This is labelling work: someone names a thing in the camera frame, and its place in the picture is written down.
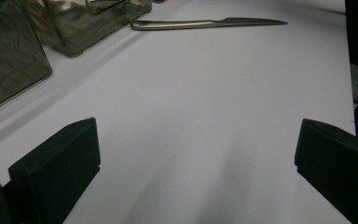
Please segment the clear plastic container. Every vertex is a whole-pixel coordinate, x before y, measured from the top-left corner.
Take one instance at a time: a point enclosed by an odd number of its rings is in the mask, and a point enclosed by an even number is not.
[[[0,104],[50,74],[21,1],[0,0]]]
[[[41,42],[75,57],[151,11],[152,0],[22,0]]]

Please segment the knife blade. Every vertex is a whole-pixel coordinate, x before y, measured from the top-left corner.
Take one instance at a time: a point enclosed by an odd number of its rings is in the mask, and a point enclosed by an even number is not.
[[[138,31],[152,31],[214,28],[224,26],[260,26],[285,24],[287,24],[285,21],[275,21],[261,18],[225,18],[221,21],[132,21],[131,29]]]

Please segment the knife handle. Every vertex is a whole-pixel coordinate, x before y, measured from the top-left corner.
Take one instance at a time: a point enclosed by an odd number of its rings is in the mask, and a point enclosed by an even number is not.
[[[215,27],[213,21],[133,21],[131,28],[139,31],[178,30]]]

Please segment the butter knife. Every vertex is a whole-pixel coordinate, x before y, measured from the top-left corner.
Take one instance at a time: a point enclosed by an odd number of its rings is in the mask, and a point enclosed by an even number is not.
[[[132,21],[131,28],[139,31],[214,28],[223,26],[285,25],[285,21],[259,18],[225,18],[221,21]]]

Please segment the white surface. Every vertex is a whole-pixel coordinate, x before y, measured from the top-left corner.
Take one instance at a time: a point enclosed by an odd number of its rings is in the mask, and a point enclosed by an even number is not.
[[[258,17],[285,26],[136,32],[0,107],[7,167],[97,119],[101,171],[66,224],[349,223],[296,172],[302,119],[354,133],[344,1],[169,0],[145,20]]]

